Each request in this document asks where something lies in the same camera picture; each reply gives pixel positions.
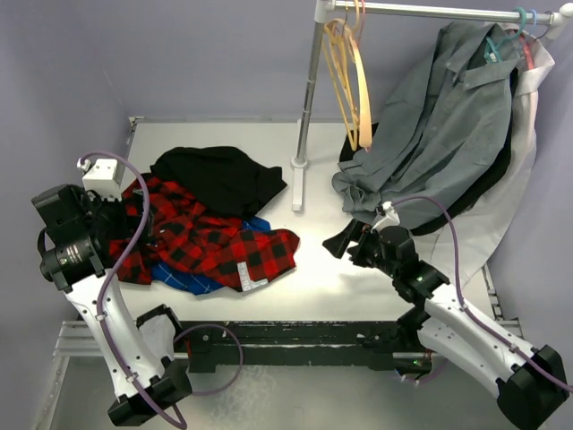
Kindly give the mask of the pink wire hanger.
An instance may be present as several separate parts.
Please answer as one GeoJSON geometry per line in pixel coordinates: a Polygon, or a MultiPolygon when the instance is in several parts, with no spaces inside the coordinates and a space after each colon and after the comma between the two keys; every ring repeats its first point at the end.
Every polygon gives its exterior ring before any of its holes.
{"type": "Polygon", "coordinates": [[[365,22],[366,7],[364,0],[354,0],[355,4],[355,27],[354,33],[358,37],[361,37],[365,22]]]}

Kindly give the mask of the red black plaid shirt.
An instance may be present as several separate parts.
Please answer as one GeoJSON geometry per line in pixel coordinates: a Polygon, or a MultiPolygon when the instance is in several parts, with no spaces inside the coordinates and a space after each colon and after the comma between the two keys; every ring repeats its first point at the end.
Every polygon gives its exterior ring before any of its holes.
{"type": "Polygon", "coordinates": [[[295,268],[300,238],[288,229],[256,231],[238,218],[223,218],[174,181],[143,175],[150,193],[150,238],[123,260],[117,277],[149,285],[152,266],[164,263],[187,275],[202,275],[224,287],[249,291],[295,268]]]}

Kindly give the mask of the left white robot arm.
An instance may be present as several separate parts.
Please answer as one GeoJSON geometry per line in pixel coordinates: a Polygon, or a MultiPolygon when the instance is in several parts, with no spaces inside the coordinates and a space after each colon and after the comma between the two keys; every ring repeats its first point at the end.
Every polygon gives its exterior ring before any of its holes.
{"type": "Polygon", "coordinates": [[[184,329],[173,311],[158,305],[132,318],[112,271],[113,239],[128,239],[138,217],[118,199],[78,185],[59,185],[31,200],[45,223],[38,234],[42,276],[63,292],[86,322],[112,378],[115,426],[140,426],[189,396],[192,387],[175,350],[184,329]]]}

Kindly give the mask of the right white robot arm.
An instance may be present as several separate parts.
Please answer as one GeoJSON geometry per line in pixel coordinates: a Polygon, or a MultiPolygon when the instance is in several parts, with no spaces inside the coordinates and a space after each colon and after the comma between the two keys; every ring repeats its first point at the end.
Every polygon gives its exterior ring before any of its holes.
{"type": "Polygon", "coordinates": [[[337,259],[383,272],[412,304],[398,321],[399,343],[427,348],[478,381],[505,418],[519,429],[538,429],[568,399],[560,354],[537,348],[469,303],[448,278],[420,259],[407,229],[376,230],[351,220],[323,241],[337,259]]]}

